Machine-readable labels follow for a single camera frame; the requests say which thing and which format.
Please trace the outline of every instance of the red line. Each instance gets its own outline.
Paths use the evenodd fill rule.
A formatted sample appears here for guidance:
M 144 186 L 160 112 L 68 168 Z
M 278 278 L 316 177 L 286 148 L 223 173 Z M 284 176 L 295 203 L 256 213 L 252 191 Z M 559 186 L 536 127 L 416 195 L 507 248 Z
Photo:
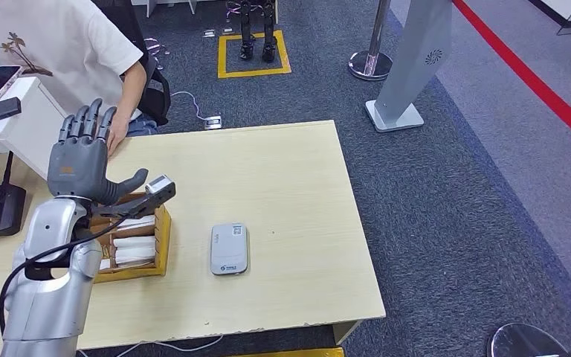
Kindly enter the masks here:
M 511 48 L 507 47 L 494 31 L 492 31 L 463 0 L 452 1 L 504 62 L 506 62 L 520 79 L 571 128 L 571 106 L 561 99 L 529 66 L 522 62 L 520 57 L 518 57 Z

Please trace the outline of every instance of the robotic finger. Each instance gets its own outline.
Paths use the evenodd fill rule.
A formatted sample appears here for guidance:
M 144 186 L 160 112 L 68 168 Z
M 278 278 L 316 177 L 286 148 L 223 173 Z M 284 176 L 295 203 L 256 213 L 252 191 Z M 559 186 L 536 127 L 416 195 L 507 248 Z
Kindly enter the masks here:
M 91 104 L 91 107 L 88 109 L 88 113 L 86 114 L 86 119 L 84 120 L 84 131 L 82 132 L 82 136 L 87 136 L 89 138 L 93 138 L 95 134 L 95 129 L 97 126 L 97 116 L 100 111 L 100 106 L 102 105 L 101 98 L 97 98 Z
M 69 138 L 79 138 L 82 135 L 82 127 L 84 123 L 84 116 L 88 112 L 88 106 L 83 106 L 75 114 L 73 123 L 71 124 L 71 131 L 69 132 Z
M 100 122 L 99 129 L 97 130 L 97 139 L 101 139 L 104 142 L 107 142 L 108 136 L 110 134 L 110 124 L 112 124 L 112 117 L 117 111 L 117 108 L 111 107 L 106 110 L 104 116 L 102 117 L 102 121 Z
M 69 132 L 71 131 L 71 123 L 73 122 L 75 116 L 73 114 L 65 118 L 62 122 L 62 128 L 60 128 L 60 134 L 58 135 L 58 143 L 64 143 L 67 140 Z

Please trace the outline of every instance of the wooden box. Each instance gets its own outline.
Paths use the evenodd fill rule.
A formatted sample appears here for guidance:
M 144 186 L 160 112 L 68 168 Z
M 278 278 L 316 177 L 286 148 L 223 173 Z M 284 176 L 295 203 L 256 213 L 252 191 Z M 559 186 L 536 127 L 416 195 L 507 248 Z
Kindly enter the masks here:
M 142 196 L 143 193 L 133 193 L 128 195 L 123 202 L 135 197 Z M 103 217 L 94 217 L 91 222 L 91 232 L 99 232 L 116 222 L 116 219 Z M 121 231 L 114 229 L 108 234 L 97 238 L 102 245 L 102 259 L 110 259 L 110 268 L 100 270 L 95 277 L 94 283 L 106 283 L 109 281 L 134 279 L 136 277 L 150 277 L 153 275 L 165 275 L 167 271 L 167 254 L 170 246 L 170 226 L 172 219 L 170 214 L 162 205 L 155 211 L 154 226 L 128 228 Z M 153 263 L 142 266 L 119 267 L 114 260 L 115 246 L 112 244 L 113 239 L 137 237 L 137 236 L 155 236 L 155 257 Z

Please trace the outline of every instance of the yellow tape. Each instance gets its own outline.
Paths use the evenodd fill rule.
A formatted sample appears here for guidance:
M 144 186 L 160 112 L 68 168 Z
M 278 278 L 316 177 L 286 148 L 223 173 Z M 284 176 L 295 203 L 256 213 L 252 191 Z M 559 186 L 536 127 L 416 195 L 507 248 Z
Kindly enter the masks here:
M 265 36 L 264 33 L 254 33 L 258 39 Z M 239 72 L 226 72 L 226 42 L 230 40 L 242 39 L 242 35 L 227 35 L 220 36 L 218 47 L 218 78 L 239 78 L 239 77 L 256 77 L 268 76 L 271 74 L 285 74 L 292 73 L 290 67 L 290 59 L 286 50 L 286 42 L 283 40 L 283 32 L 276 30 L 274 37 L 277 39 L 277 50 L 279 51 L 279 58 L 281 59 L 281 68 L 270 69 L 256 69 L 253 71 L 239 71 Z
M 260 353 L 236 357 L 344 357 L 342 348 L 320 348 L 317 350 Z

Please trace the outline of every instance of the cable on floor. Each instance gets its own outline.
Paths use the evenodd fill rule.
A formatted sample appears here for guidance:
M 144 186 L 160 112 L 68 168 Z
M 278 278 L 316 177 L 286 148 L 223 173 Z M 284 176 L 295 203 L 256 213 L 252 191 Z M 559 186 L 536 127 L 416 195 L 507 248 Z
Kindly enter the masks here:
M 195 351 L 203 350 L 203 349 L 205 349 L 205 348 L 207 348 L 207 347 L 211 347 L 211 346 L 213 346 L 214 344 L 217 344 L 218 342 L 220 342 L 220 341 L 222 340 L 223 337 L 224 337 L 224 336 L 219 336 L 219 337 L 218 337 L 215 341 L 213 341 L 213 342 L 209 342 L 208 344 L 203 344 L 203 345 L 200 346 L 200 347 L 187 348 L 187 349 L 185 349 L 185 348 L 180 348 L 180 347 L 176 347 L 176 346 L 173 346 L 173 345 L 171 345 L 171 344 L 165 344 L 165 343 L 163 343 L 163 342 L 152 342 L 152 343 L 153 343 L 153 344 L 157 344 L 157 345 L 159 345 L 159 346 L 165 346 L 165 347 L 173 348 L 174 350 L 177 350 L 177 351 L 180 351 L 180 352 L 195 352 Z M 124 357 L 127 353 L 129 353 L 129 352 L 132 351 L 133 349 L 139 347 L 139 346 L 142 345 L 142 344 L 148 344 L 148 343 L 150 343 L 150 342 L 140 342 L 140 343 L 138 343 L 138 344 L 136 344 L 136 345 L 130 347 L 129 349 L 123 351 L 122 353 L 120 353 L 119 355 L 117 355 L 117 357 Z M 82 350 L 78 350 L 78 351 L 79 351 L 80 353 L 82 353 L 84 357 L 88 357 L 88 356 L 86 355 L 86 353 L 84 353 L 84 351 L 82 351 Z
M 200 120 L 207 120 L 207 119 L 200 116 L 200 107 L 196 103 L 196 97 L 194 97 L 193 94 L 189 93 L 188 91 L 177 91 L 176 93 L 172 93 L 170 95 L 170 97 L 173 97 L 177 94 L 188 94 L 189 96 L 191 96 L 191 98 L 193 98 L 193 106 L 195 106 L 195 108 L 196 108 L 196 118 L 198 118 Z

